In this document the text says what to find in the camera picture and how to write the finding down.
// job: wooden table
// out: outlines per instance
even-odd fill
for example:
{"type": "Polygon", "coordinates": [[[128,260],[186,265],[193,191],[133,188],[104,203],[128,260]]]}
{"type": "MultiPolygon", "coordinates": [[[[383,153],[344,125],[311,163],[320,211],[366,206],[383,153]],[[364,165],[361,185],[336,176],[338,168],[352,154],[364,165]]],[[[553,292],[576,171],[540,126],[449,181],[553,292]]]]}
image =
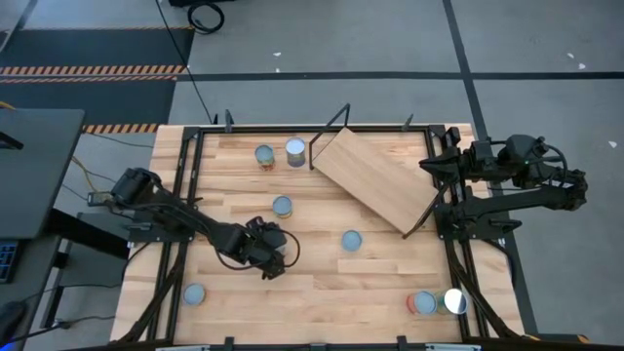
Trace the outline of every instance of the wooden table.
{"type": "MultiPolygon", "coordinates": [[[[474,139],[470,125],[454,126],[461,132],[459,146],[468,147],[474,139]]],[[[159,129],[150,164],[170,189],[182,130],[182,126],[159,129]]],[[[181,302],[175,344],[222,344],[226,336],[244,344],[392,343],[401,334],[409,342],[459,341],[454,316],[412,315],[406,307],[410,293],[451,287],[444,243],[438,239],[433,218],[403,240],[397,229],[318,170],[309,171],[307,165],[290,168],[284,145],[295,135],[306,141],[314,136],[210,134],[205,138],[197,189],[197,196],[204,198],[198,203],[200,210],[220,221],[243,224],[262,215],[295,234],[302,252],[298,264],[285,275],[262,281],[258,270],[235,272],[223,267],[206,239],[198,235],[189,246],[183,286],[200,283],[208,295],[200,306],[181,302]],[[261,143],[275,148],[272,172],[262,172],[255,162],[254,149],[261,143]],[[288,219],[279,219],[271,211],[278,195],[293,201],[288,219]],[[340,246],[340,237],[348,229],[364,236],[355,253],[340,246]]],[[[411,172],[427,176],[418,167],[418,161],[427,157],[422,134],[358,136],[411,172]]],[[[315,152],[331,137],[323,135],[314,145],[315,152]]],[[[191,145],[188,165],[193,149],[191,145]]],[[[182,194],[187,191],[189,172],[182,194]]],[[[476,195],[488,196],[484,184],[474,189],[476,195]]],[[[482,242],[471,245],[482,293],[512,330],[523,333],[505,256],[482,242]]],[[[111,339],[129,329],[153,295],[161,248],[152,244],[129,265],[111,339]]],[[[289,245],[287,261],[292,258],[289,245]]],[[[164,302],[159,336],[164,335],[168,303],[164,302]]],[[[469,321],[476,335],[472,310],[469,321]]]]}

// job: wooden board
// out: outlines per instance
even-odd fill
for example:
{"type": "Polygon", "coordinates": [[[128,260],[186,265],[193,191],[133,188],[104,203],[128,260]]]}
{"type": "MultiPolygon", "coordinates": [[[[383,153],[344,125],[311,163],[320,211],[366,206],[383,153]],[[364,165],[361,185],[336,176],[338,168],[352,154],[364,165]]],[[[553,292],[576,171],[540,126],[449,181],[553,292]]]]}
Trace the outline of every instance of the wooden board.
{"type": "MultiPolygon", "coordinates": [[[[458,125],[462,147],[469,145],[469,125],[458,125]]],[[[182,126],[163,126],[156,137],[150,170],[172,188],[182,126]]],[[[402,240],[397,229],[320,171],[307,165],[293,169],[286,162],[284,144],[295,134],[208,135],[204,141],[197,196],[200,210],[218,220],[245,223],[254,215],[276,221],[297,236],[302,245],[299,263],[287,274],[262,281],[260,272],[234,272],[221,266],[205,239],[194,241],[188,252],[184,285],[203,284],[208,295],[197,307],[179,309],[176,344],[222,344],[226,336],[237,343],[373,343],[459,341],[456,319],[450,316],[414,316],[405,305],[409,293],[450,287],[443,242],[435,223],[402,240]],[[260,143],[274,146],[276,169],[262,172],[254,159],[260,143]],[[293,214],[279,219],[271,203],[277,195],[293,200],[293,214]],[[356,253],[340,247],[347,229],[360,230],[364,244],[356,253]]],[[[309,140],[312,134],[299,134],[309,140]]],[[[421,134],[358,134],[386,157],[417,176],[426,176],[417,161],[426,157],[421,134]]],[[[322,137],[319,150],[333,136],[322,137]]],[[[193,153],[188,155],[190,165],[193,153]]],[[[190,171],[182,193],[186,194],[190,171]]],[[[477,194],[487,195],[483,184],[477,194]]],[[[481,243],[473,253],[482,293],[518,333],[522,324],[511,288],[505,256],[481,243]]],[[[130,263],[119,299],[111,339],[128,331],[153,295],[162,246],[152,244],[130,263]]],[[[287,248],[287,260],[293,246],[287,248]]],[[[163,310],[169,311],[169,302],[163,310]]],[[[474,314],[469,312],[476,334],[474,314]]],[[[161,314],[164,335],[167,313],[161,314]]]]}
{"type": "Polygon", "coordinates": [[[313,163],[403,234],[413,229],[438,194],[430,177],[415,175],[347,128],[331,140],[313,163]]]}

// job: can lid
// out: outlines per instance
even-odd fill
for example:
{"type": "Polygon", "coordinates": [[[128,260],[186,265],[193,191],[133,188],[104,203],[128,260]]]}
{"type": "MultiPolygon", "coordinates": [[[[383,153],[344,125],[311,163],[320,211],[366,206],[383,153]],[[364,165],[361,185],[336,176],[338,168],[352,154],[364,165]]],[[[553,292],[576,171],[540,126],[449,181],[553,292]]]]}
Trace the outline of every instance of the can lid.
{"type": "Polygon", "coordinates": [[[445,292],[445,307],[452,314],[464,314],[468,308],[466,296],[460,289],[449,289],[445,292]]]}
{"type": "Polygon", "coordinates": [[[258,161],[268,161],[273,158],[273,148],[269,145],[260,145],[255,149],[255,158],[258,161]]]}
{"type": "Polygon", "coordinates": [[[416,298],[413,300],[416,310],[420,314],[433,314],[438,310],[438,303],[436,297],[430,292],[419,292],[416,294],[416,298]]]}
{"type": "Polygon", "coordinates": [[[278,215],[287,215],[293,210],[293,202],[288,196],[278,196],[273,200],[273,212],[278,215]]]}
{"type": "Polygon", "coordinates": [[[347,230],[342,234],[342,248],[348,252],[355,252],[362,246],[362,235],[355,230],[347,230]]]}
{"type": "Polygon", "coordinates": [[[204,297],[206,297],[206,292],[200,284],[191,284],[184,289],[184,302],[189,305],[195,306],[202,303],[204,297]]]}
{"type": "Polygon", "coordinates": [[[305,141],[300,137],[291,137],[286,141],[286,151],[290,154],[300,154],[305,150],[305,141]]]}

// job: keyboard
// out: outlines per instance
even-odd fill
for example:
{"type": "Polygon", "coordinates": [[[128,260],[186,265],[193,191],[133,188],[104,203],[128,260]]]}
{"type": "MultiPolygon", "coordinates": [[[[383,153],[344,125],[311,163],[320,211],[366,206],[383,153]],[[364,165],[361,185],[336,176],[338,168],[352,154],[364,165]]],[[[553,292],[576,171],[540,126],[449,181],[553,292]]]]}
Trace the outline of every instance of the keyboard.
{"type": "Polygon", "coordinates": [[[17,269],[20,242],[0,240],[0,284],[9,284],[17,269]]]}

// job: black table leg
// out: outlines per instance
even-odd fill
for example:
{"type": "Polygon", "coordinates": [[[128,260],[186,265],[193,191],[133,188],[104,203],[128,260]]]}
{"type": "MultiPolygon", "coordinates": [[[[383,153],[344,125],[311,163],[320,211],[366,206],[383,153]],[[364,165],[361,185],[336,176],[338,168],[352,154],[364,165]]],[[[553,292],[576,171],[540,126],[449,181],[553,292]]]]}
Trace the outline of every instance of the black table leg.
{"type": "Polygon", "coordinates": [[[57,209],[50,211],[44,232],[59,235],[105,254],[128,258],[130,249],[126,240],[57,209]]]}

